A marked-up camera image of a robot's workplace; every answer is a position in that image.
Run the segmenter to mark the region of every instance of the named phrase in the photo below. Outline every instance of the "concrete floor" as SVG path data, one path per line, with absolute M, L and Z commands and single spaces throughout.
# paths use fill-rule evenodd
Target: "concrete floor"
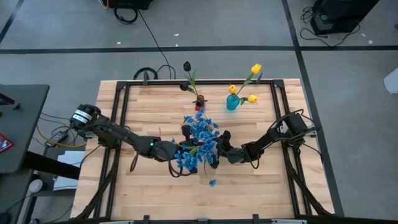
M 0 1 L 0 28 L 17 2 Z M 301 27 L 306 27 L 300 20 L 301 10 L 314 0 L 287 2 L 299 34 Z M 370 46 L 369 40 L 371 46 L 398 45 L 397 13 L 397 1 L 380 0 L 361 23 L 362 29 L 343 46 Z M 187 60 L 198 69 L 199 78 L 245 78 L 254 63 L 263 64 L 264 78 L 302 77 L 282 0 L 251 0 L 250 4 L 243 0 L 155 0 L 142 14 L 161 47 L 292 47 L 284 51 L 165 52 L 177 78 L 183 78 L 182 63 Z M 333 44 L 342 36 L 331 35 L 327 41 Z M 300 37 L 298 41 L 301 46 L 322 46 Z M 155 47 L 155 43 L 141 18 L 133 25 L 122 25 L 113 11 L 102 10 L 97 0 L 24 0 L 0 39 L 1 83 L 48 84 L 44 112 L 69 117 L 80 103 L 95 103 L 101 80 L 131 79 L 139 68 L 158 68 L 165 63 L 159 52 L 21 55 L 6 51 L 112 47 Z M 382 82 L 398 67 L 398 51 L 302 54 L 345 215 L 398 220 L 398 121 L 394 116 L 398 95 L 390 95 Z M 159 76 L 168 78 L 168 70 Z M 39 124 L 45 134 L 57 126 Z M 34 141 L 30 150 L 43 152 Z M 72 201 L 73 197 L 39 198 L 33 216 L 42 222 L 58 218 Z

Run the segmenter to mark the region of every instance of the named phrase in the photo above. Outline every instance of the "yellow tulip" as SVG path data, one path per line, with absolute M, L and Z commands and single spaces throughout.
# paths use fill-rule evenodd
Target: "yellow tulip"
M 257 97 L 254 95 L 249 95 L 248 102 L 250 103 L 257 103 Z
M 261 65 L 260 64 L 255 64 L 253 67 L 251 67 L 251 73 L 257 75 L 261 70 Z
M 229 93 L 234 94 L 236 92 L 236 86 L 235 85 L 230 85 L 229 86 Z

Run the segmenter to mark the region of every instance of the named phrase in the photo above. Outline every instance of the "wooden table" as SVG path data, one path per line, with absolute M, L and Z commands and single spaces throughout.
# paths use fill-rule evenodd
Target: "wooden table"
M 110 117 L 117 81 L 102 81 L 96 105 L 105 116 Z M 285 79 L 285 90 L 290 110 L 303 108 L 308 116 L 307 104 L 299 79 Z M 236 111 L 226 109 L 227 85 L 198 85 L 199 94 L 208 100 L 206 116 L 216 121 L 220 131 L 231 131 L 231 145 L 240 145 L 258 140 L 276 120 L 270 88 L 264 85 L 248 85 L 240 96 L 255 94 L 256 104 L 246 103 Z M 116 118 L 121 115 L 123 95 L 119 99 Z M 279 105 L 283 111 L 280 92 Z M 126 125 L 139 135 L 161 136 L 163 140 L 182 141 L 183 116 L 195 114 L 195 96 L 181 91 L 175 85 L 132 86 L 129 92 Z M 315 138 L 305 137 L 309 146 L 318 149 Z M 95 139 L 88 141 L 86 154 L 97 146 Z M 301 160 L 308 188 L 317 200 L 333 213 L 328 185 L 320 156 L 302 146 Z M 150 215 L 151 220 L 174 219 L 249 219 L 253 214 L 260 218 L 293 218 L 294 213 L 287 184 L 287 174 L 280 143 L 266 149 L 261 157 L 260 167 L 254 170 L 249 163 L 231 165 L 225 158 L 219 167 L 203 166 L 198 174 L 173 178 L 167 163 L 140 157 L 134 172 L 129 168 L 135 151 L 123 144 L 119 161 L 112 220 L 142 220 Z M 78 188 L 71 217 L 78 215 L 98 189 L 104 149 L 92 153 L 82 165 Z M 113 161 L 110 156 L 109 168 Z M 211 188 L 208 179 L 216 178 L 218 184 Z M 300 213 L 304 214 L 300 189 L 296 185 Z M 106 201 L 102 201 L 101 215 L 105 214 Z

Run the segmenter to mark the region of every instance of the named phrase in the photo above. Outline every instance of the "black metal frame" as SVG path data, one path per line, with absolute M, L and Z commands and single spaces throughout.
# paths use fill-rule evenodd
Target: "black metal frame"
M 197 80 L 196 84 L 197 85 L 228 85 L 228 84 L 242 84 L 243 80 Z M 181 84 L 181 81 L 176 81 L 176 80 L 165 80 L 165 81 L 158 81 L 158 80 L 148 80 L 147 85 L 179 85 Z M 282 101 L 284 104 L 284 110 L 285 113 L 289 113 L 289 104 L 287 102 L 287 95 L 285 91 L 285 86 L 284 86 L 284 81 L 283 80 L 261 80 L 258 84 L 260 85 L 269 85 L 271 88 L 271 94 L 272 94 L 272 99 L 274 102 L 274 109 L 275 113 L 277 115 L 277 118 L 281 117 L 280 113 L 280 108 L 279 108 L 279 101 L 277 98 L 277 92 L 276 89 L 279 88 L 281 95 L 282 95 Z M 129 99 L 129 90 L 131 86 L 134 85 L 143 85 L 142 82 L 136 81 L 136 82 L 118 82 L 116 85 L 116 92 L 115 92 L 115 97 L 114 97 L 114 104 L 113 104 L 113 110 L 112 110 L 112 115 L 111 115 L 111 121 L 115 122 L 116 119 L 116 112 L 118 110 L 118 102 L 119 102 L 119 96 L 121 93 L 121 90 L 124 89 L 124 99 L 123 99 L 123 106 L 122 106 L 122 113 L 121 113 L 121 119 L 120 119 L 120 125 L 124 126 L 125 124 L 125 119 L 126 119 L 126 112 L 127 112 L 127 104 L 128 104 L 128 99 Z M 282 145 L 283 148 L 283 154 L 284 154 L 284 159 L 285 159 L 285 164 L 287 166 L 287 160 L 290 161 L 289 157 L 289 151 L 288 148 L 285 144 Z M 104 179 L 106 178 L 106 169 L 108 167 L 108 162 L 109 162 L 109 154 L 110 154 L 110 149 L 106 149 L 105 155 L 104 155 L 104 161 L 103 161 L 103 166 L 101 170 L 101 176 L 100 176 L 100 181 L 99 181 L 99 187 L 104 187 Z M 116 176 L 117 176 L 117 171 L 118 171 L 118 163 L 119 163 L 119 156 L 120 156 L 120 150 L 116 149 L 115 155 L 114 155 L 114 164 L 112 168 L 114 169 L 114 176 L 111 181 L 111 185 L 109 188 L 109 197 L 108 197 L 108 202 L 107 202 L 107 207 L 106 207 L 106 217 L 110 218 L 112 214 L 112 207 L 113 207 L 113 199 L 114 199 L 114 191 L 116 188 Z M 304 183 L 305 185 L 305 179 L 304 179 L 304 174 L 303 174 L 303 169 L 301 166 L 301 160 L 300 156 L 297 152 L 295 152 L 295 163 L 297 164 L 297 172 L 299 179 Z M 300 210 L 299 210 L 299 203 L 297 200 L 297 194 L 295 190 L 295 184 L 294 184 L 294 179 L 292 176 L 287 172 L 287 178 L 289 182 L 289 189 L 290 189 L 290 196 L 292 199 L 292 206 L 293 206 L 293 211 L 295 217 L 300 215 Z M 303 193 L 303 199 L 304 199 L 304 207 L 307 215 L 312 214 L 311 206 L 310 203 L 307 199 L 307 196 Z M 97 203 L 95 207 L 95 212 L 94 212 L 94 217 L 98 218 L 100 214 L 100 209 L 101 209 L 101 200 Z M 223 223 L 223 222 L 228 222 L 228 223 L 242 223 L 242 222 L 253 222 L 252 219 L 250 220 L 212 220 L 211 222 L 218 222 L 218 223 Z M 261 222 L 270 222 L 270 219 L 258 219 Z M 161 220 L 162 223 L 167 223 L 167 222 L 195 222 L 195 220 Z

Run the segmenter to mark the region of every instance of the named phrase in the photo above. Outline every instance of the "table leg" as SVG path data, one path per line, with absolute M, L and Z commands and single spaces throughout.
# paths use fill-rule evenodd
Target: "table leg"
M 23 167 L 78 180 L 80 168 L 33 152 L 26 152 Z

